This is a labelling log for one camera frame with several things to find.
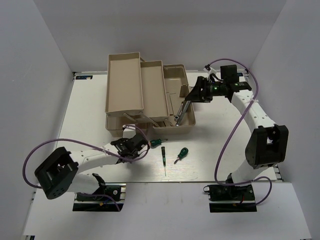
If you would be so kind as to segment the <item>large ratchet wrench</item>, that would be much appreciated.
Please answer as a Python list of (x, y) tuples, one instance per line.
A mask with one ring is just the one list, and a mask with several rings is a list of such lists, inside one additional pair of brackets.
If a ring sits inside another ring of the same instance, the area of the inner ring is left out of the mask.
[(189, 108), (189, 106), (191, 104), (191, 101), (184, 100), (181, 104), (182, 104), (181, 115), (180, 115), (178, 121), (175, 121), (175, 126), (180, 126), (181, 125), (182, 120), (183, 120), (183, 118), (184, 118), (184, 116), (185, 116), (185, 114), (186, 114), (186, 112), (187, 112), (187, 110), (188, 110), (188, 108)]

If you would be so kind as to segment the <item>stubby green orange-capped screwdriver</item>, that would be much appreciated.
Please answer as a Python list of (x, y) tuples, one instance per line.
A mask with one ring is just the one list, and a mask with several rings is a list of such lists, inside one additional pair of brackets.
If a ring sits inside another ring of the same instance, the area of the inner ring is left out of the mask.
[(152, 139), (149, 142), (149, 145), (151, 148), (156, 148), (158, 146), (160, 146), (162, 143), (166, 142), (168, 139), (161, 139), (161, 138), (157, 138), (157, 139)]

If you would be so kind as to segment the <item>slim black green precision screwdriver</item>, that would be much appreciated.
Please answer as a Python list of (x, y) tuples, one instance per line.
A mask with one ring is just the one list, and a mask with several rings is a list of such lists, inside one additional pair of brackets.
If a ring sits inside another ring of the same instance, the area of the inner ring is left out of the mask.
[(167, 176), (166, 172), (166, 149), (164, 146), (161, 147), (162, 163), (164, 167), (164, 175)]

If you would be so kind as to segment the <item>stubby green handled screwdriver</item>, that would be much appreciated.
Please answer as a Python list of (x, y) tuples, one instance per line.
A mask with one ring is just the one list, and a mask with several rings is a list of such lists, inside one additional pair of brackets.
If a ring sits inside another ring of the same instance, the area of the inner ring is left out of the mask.
[(179, 152), (179, 154), (177, 155), (177, 158), (176, 158), (176, 160), (174, 161), (173, 164), (175, 165), (178, 161), (180, 161), (183, 158), (185, 158), (188, 153), (189, 153), (188, 148), (186, 148), (186, 147), (182, 148), (181, 151)]

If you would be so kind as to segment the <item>beige plastic toolbox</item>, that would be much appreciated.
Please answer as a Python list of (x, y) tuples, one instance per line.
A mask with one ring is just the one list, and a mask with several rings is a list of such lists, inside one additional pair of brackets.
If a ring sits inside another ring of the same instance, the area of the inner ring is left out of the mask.
[(121, 137), (128, 124), (159, 135), (187, 134), (196, 125), (193, 106), (187, 107), (182, 121), (176, 119), (191, 89), (182, 64), (145, 61), (139, 52), (110, 54), (105, 128), (114, 137)]

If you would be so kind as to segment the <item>small combination wrench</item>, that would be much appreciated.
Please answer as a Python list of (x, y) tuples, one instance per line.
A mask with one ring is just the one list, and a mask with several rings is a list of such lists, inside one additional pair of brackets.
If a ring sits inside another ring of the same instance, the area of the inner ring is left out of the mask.
[(182, 112), (182, 107), (183, 107), (183, 104), (180, 105), (176, 115), (174, 116), (174, 120), (177, 122), (180, 118), (180, 115), (181, 115), (181, 112)]

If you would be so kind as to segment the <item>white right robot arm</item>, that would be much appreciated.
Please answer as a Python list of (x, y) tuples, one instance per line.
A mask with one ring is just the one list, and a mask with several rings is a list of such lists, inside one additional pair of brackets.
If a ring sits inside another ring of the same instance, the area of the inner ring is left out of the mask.
[(246, 81), (240, 81), (235, 64), (220, 67), (220, 78), (207, 65), (209, 76), (199, 76), (185, 97), (186, 103), (209, 103), (214, 97), (225, 97), (241, 114), (251, 133), (245, 147), (245, 159), (226, 180), (226, 195), (236, 200), (244, 193), (242, 185), (250, 184), (259, 174), (285, 160), (289, 130), (276, 124), (256, 100), (256, 93)]

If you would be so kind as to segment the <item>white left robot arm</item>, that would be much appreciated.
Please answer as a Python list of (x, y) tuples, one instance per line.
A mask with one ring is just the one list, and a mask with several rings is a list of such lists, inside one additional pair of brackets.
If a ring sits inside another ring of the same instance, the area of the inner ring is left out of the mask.
[(142, 158), (150, 145), (143, 131), (126, 125), (121, 138), (85, 151), (56, 148), (35, 170), (34, 174), (47, 199), (53, 200), (66, 192), (80, 193), (99, 200), (106, 195), (107, 184), (97, 173), (88, 170), (105, 165), (131, 163)]

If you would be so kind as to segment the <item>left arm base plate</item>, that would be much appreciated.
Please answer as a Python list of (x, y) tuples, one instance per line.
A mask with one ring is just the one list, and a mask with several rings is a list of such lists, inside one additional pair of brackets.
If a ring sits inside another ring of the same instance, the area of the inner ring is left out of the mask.
[(125, 203), (126, 184), (110, 183), (100, 186), (94, 193), (76, 194), (73, 212), (120, 212)]

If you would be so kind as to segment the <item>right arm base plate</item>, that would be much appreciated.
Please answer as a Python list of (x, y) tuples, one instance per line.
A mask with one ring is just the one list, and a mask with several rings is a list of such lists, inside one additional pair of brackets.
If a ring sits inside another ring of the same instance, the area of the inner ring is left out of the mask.
[(211, 213), (253, 213), (257, 212), (252, 185), (224, 186), (206, 185), (203, 192), (208, 194)]

